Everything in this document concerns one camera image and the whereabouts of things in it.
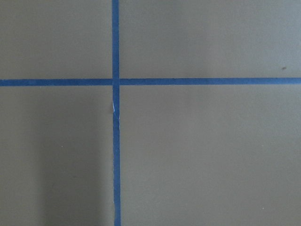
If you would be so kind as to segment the brown paper table cover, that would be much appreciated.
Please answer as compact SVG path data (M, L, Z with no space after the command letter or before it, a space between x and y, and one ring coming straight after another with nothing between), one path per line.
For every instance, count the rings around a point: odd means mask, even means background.
M111 1L3 0L0 78L112 78ZM298 0L122 0L120 77L301 74ZM111 226L111 86L0 88L0 223ZM298 226L300 85L121 86L124 226Z

